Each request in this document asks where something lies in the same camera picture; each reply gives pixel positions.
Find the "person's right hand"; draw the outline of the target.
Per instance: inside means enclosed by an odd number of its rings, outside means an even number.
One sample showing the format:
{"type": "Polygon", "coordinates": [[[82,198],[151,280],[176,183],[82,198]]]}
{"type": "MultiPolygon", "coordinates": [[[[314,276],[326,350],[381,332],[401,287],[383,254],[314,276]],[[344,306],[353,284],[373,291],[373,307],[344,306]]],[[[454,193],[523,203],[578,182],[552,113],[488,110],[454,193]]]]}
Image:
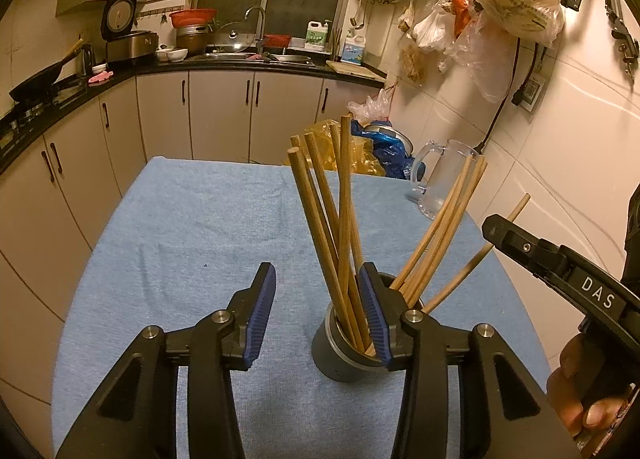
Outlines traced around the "person's right hand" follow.
{"type": "Polygon", "coordinates": [[[558,414],[567,431],[573,437],[582,436],[586,441],[580,454],[592,458],[608,434],[608,430],[628,407],[631,388],[625,393],[614,393],[613,387],[602,387],[595,398],[592,391],[593,375],[603,365],[599,349],[594,349],[585,335],[575,335],[564,346],[556,367],[547,380],[547,396],[551,407],[558,414]]]}

